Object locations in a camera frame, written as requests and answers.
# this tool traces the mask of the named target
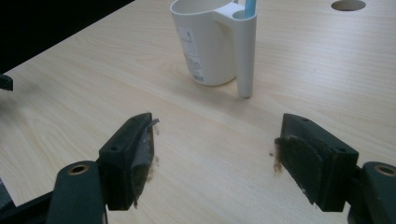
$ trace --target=white plastic cup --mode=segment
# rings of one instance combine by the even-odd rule
[[[236,77],[239,96],[253,90],[256,20],[233,0],[176,0],[170,7],[194,81],[218,86]]]

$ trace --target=wood grain surface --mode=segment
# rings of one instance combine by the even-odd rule
[[[312,119],[396,165],[396,2],[342,12],[327,0],[258,1],[253,95],[192,81],[169,7],[137,0],[6,73],[0,176],[16,204],[60,169],[96,160],[129,117],[152,112],[158,161],[137,210],[109,223],[347,223],[274,174],[282,115]]]

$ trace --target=dark floor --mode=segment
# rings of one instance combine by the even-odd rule
[[[0,73],[4,74],[133,1],[1,1]]]

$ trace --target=blue pen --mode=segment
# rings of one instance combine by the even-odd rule
[[[246,0],[245,19],[253,17],[254,14],[256,14],[256,0]]]

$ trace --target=cup handle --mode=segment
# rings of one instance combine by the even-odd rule
[[[253,92],[257,15],[246,19],[244,7],[230,3],[216,9],[213,20],[232,30],[238,93],[240,97],[248,98]]]

